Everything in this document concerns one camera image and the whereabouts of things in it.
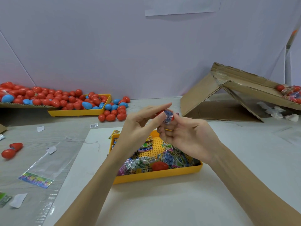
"yellow tray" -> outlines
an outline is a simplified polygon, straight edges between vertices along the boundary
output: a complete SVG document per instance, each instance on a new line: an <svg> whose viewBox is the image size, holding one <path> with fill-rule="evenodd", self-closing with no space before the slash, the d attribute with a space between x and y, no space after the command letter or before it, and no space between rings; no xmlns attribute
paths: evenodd
<svg viewBox="0 0 301 226"><path fill-rule="evenodd" d="M114 134L111 139L111 145L110 150L112 149L112 146L114 145L114 138L118 138L120 134ZM162 147L162 140L159 137L159 133L157 131L152 131L151 133L153 137L153 150L148 152L141 152L140 156L155 156L159 153L162 153L165 151L165 149ZM192 166L192 167L182 167L182 168L175 168L175 169L169 169L169 170L163 170L163 171L152 171L152 172L146 172L146 173L139 173L139 174L133 174L133 175L123 175L123 176L116 176L114 180L114 184L119 183L125 183L125 182L135 182L135 181L142 181L147 179L154 179L154 178L162 178L162 177L170 177L170 176L176 176L176 175L186 175L186 174L192 174L199 172L203 166L203 163L201 162L201 165L199 166Z"/></svg>
<svg viewBox="0 0 301 226"><path fill-rule="evenodd" d="M111 102L112 98L110 94L99 94L99 96L108 97L107 102L104 104L108 104ZM62 117L62 116L94 116L104 113L104 106L102 109L80 109L80 110L48 110L48 113L52 117Z"/></svg>

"person's left hand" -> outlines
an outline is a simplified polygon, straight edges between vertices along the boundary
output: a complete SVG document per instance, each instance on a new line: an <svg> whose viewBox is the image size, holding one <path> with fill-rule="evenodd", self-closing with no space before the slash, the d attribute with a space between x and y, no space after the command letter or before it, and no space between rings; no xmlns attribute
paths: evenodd
<svg viewBox="0 0 301 226"><path fill-rule="evenodd" d="M147 106L136 113L130 113L124 122L118 141L111 152L118 151L122 160L131 157L141 146L150 133L162 124L167 117L165 113L155 116L161 110L171 106L171 103L159 106Z"/></svg>

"forearm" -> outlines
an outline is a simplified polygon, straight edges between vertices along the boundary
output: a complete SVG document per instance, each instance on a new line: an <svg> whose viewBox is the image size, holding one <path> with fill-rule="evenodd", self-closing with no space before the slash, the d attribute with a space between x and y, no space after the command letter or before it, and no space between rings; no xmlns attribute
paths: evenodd
<svg viewBox="0 0 301 226"><path fill-rule="evenodd" d="M299 225L301 214L265 186L226 146L210 167L255 225Z"/></svg>
<svg viewBox="0 0 301 226"><path fill-rule="evenodd" d="M123 161L112 151L55 226L95 225Z"/></svg>

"cardboard ramp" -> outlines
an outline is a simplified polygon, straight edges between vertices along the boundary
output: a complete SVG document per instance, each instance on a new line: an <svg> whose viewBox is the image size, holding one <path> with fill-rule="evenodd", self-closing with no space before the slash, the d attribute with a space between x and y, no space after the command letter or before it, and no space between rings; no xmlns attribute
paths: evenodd
<svg viewBox="0 0 301 226"><path fill-rule="evenodd" d="M300 104L282 98L281 93L275 89L277 85L266 78L215 62L210 73L181 98L181 113L183 117L197 119L263 122L236 92L278 106L301 110ZM220 89L225 90L234 100L205 101Z"/></svg>

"blue plastic egg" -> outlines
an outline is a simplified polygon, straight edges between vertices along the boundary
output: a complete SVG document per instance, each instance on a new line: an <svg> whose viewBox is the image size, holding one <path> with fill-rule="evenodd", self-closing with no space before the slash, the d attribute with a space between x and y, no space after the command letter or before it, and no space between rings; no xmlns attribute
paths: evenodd
<svg viewBox="0 0 301 226"><path fill-rule="evenodd" d="M30 105L30 100L29 99L24 99L23 103L26 104L26 105Z"/></svg>
<svg viewBox="0 0 301 226"><path fill-rule="evenodd" d="M113 101L113 103L115 104L115 105L118 105L118 103L121 101L121 99L115 99L114 101Z"/></svg>
<svg viewBox="0 0 301 226"><path fill-rule="evenodd" d="M82 106L85 109L92 109L92 105L89 102L82 102Z"/></svg>
<svg viewBox="0 0 301 226"><path fill-rule="evenodd" d="M7 94L2 97L1 102L13 102L14 99L15 98L13 97L13 95Z"/></svg>
<svg viewBox="0 0 301 226"><path fill-rule="evenodd" d="M106 110L111 110L112 109L112 106L110 104L106 104L105 107L104 107Z"/></svg>
<svg viewBox="0 0 301 226"><path fill-rule="evenodd" d="M119 104L119 106L122 106L122 105L124 105L126 108L129 106L128 103L126 103L126 102L121 102L121 103Z"/></svg>
<svg viewBox="0 0 301 226"><path fill-rule="evenodd" d="M117 109L118 105L112 105L112 110Z"/></svg>

